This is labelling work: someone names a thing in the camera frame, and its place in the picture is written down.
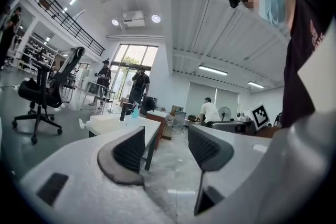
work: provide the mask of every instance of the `fluorescent light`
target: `fluorescent light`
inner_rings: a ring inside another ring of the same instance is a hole
[[[70,5],[72,5],[76,0],[71,0]]]
[[[199,66],[198,68],[202,69],[202,70],[205,70],[205,71],[213,72],[213,73],[216,73],[216,74],[221,74],[223,76],[226,76],[228,74],[227,72],[220,71],[220,70],[217,70],[217,69],[214,69],[214,68],[210,68],[210,67]]]
[[[119,22],[118,22],[116,19],[113,19],[113,20],[112,20],[112,24],[115,25],[115,26],[118,26],[118,25],[119,25]]]
[[[252,82],[252,81],[249,81],[247,84],[250,84],[250,85],[252,85],[252,86],[254,86],[254,87],[258,87],[258,88],[261,88],[261,89],[264,88],[264,86],[259,85],[259,84],[256,84],[256,83],[254,83],[254,82]]]
[[[155,23],[159,23],[161,21],[161,18],[158,14],[154,14],[152,16],[152,21],[155,22]]]

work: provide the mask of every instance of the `floor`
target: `floor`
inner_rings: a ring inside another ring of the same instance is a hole
[[[30,137],[34,129],[33,120],[18,121],[17,130],[12,128],[15,116],[26,114],[29,101],[17,94],[18,86],[25,78],[32,77],[16,68],[0,72],[0,117],[3,136],[1,158],[20,179],[27,171],[43,161],[53,152],[71,142],[88,137],[88,131],[79,127],[78,119],[89,120],[93,107],[88,97],[83,110],[74,111],[69,105],[61,109],[48,108],[55,114],[55,122],[62,125],[63,134],[57,135],[57,128],[41,122],[38,128],[38,143],[32,146]],[[121,107],[115,102],[113,113],[120,113]],[[154,152],[149,171],[142,170],[148,195],[176,222],[186,223],[193,218],[201,170],[188,149],[187,130],[177,130],[171,141],[160,140]]]

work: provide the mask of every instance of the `black rubber pad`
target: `black rubber pad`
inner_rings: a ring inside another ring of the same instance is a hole
[[[48,205],[52,206],[68,180],[67,175],[53,173],[47,182],[38,191],[37,196],[40,197]]]

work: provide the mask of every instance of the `black metal railing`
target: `black metal railing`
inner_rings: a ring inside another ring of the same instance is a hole
[[[98,56],[105,50],[96,42],[80,25],[67,13],[56,0],[34,0],[41,8],[48,13],[52,19],[59,23],[67,32],[77,40],[90,48]]]

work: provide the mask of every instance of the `office chair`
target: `office chair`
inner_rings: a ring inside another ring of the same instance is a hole
[[[16,128],[16,121],[18,120],[36,120],[34,133],[31,137],[33,145],[37,143],[36,132],[40,121],[44,121],[55,127],[58,127],[57,133],[62,134],[62,126],[53,122],[55,117],[53,114],[47,114],[47,106],[58,108],[62,104],[63,84],[84,53],[85,49],[83,47],[72,48],[68,58],[64,62],[64,65],[54,75],[49,88],[47,87],[47,75],[48,72],[52,72],[53,70],[32,59],[34,62],[33,66],[38,70],[37,83],[33,79],[30,79],[29,81],[23,81],[18,90],[20,97],[31,101],[30,110],[28,111],[27,115],[15,117],[12,121],[12,125],[14,128]],[[38,104],[37,111],[34,110],[35,103]],[[41,114],[41,108],[45,110],[45,115]]]

